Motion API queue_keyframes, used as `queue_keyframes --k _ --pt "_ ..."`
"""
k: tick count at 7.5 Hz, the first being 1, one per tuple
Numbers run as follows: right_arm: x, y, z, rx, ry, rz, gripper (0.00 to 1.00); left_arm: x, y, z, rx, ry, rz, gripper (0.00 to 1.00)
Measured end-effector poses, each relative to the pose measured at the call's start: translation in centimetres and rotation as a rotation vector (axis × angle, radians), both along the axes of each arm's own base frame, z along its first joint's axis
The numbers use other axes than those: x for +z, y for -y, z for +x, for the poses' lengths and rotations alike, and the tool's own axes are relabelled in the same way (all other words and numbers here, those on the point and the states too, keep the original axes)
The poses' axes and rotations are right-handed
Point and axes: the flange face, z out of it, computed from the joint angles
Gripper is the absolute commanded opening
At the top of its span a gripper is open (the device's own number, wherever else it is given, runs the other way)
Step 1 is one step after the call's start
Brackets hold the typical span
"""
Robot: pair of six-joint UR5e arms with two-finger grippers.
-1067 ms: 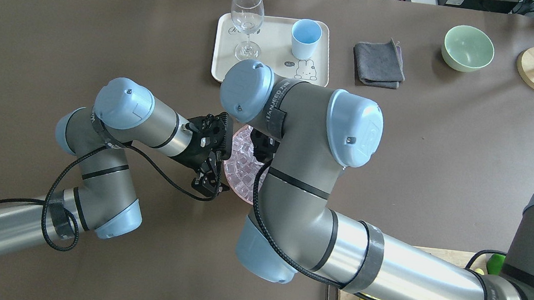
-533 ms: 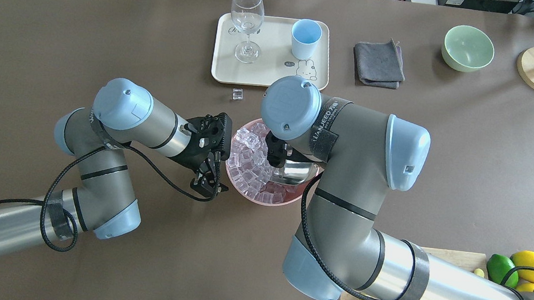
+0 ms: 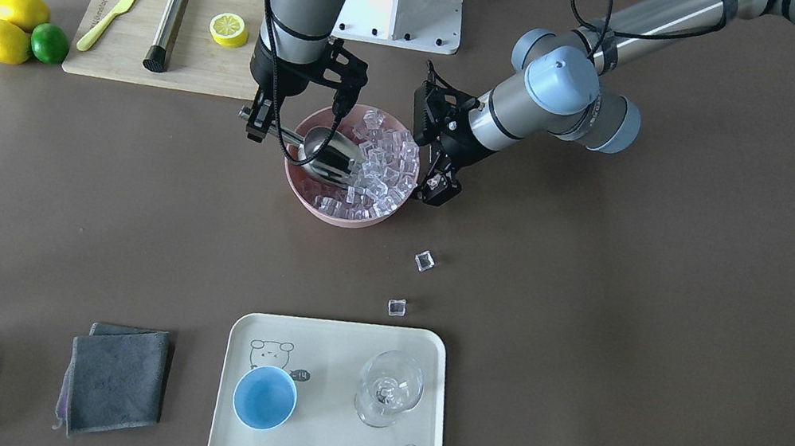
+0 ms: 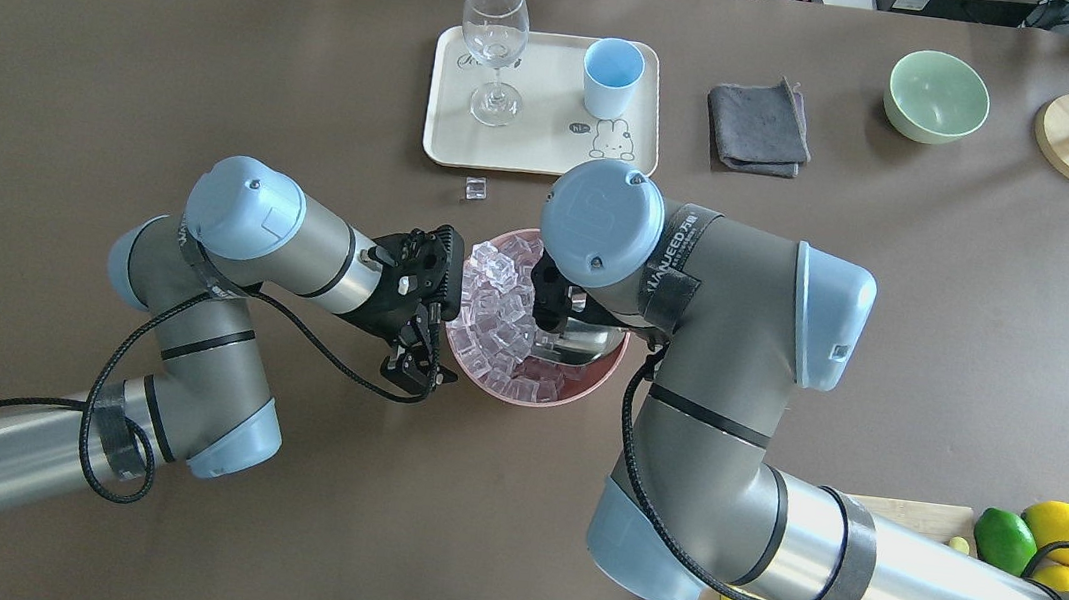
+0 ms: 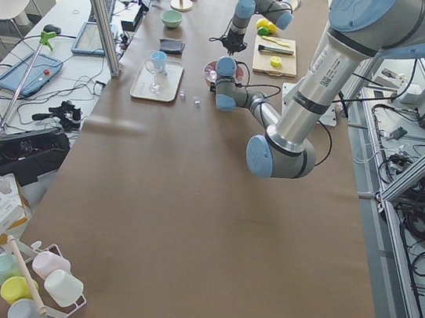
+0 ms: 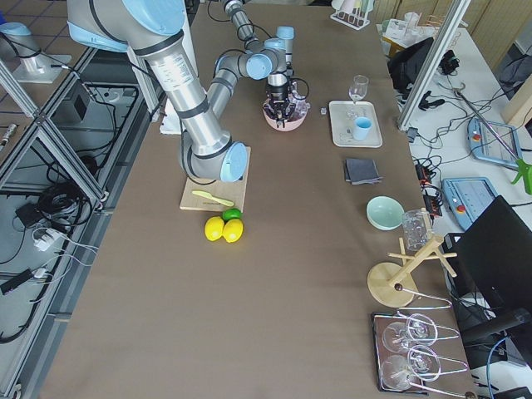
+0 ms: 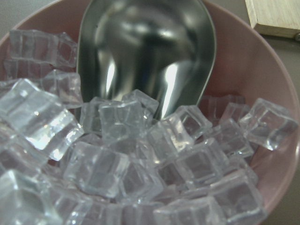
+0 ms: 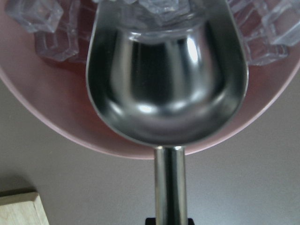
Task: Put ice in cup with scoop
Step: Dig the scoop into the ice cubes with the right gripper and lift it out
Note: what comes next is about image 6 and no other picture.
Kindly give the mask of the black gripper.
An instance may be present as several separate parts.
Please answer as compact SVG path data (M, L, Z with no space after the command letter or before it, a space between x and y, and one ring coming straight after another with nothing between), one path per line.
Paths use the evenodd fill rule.
M267 77L266 82L267 100L264 109L272 113L272 121L275 126L281 126L278 112L283 113L283 123L288 122L293 112L293 104L290 101L290 80L283 72L275 72Z

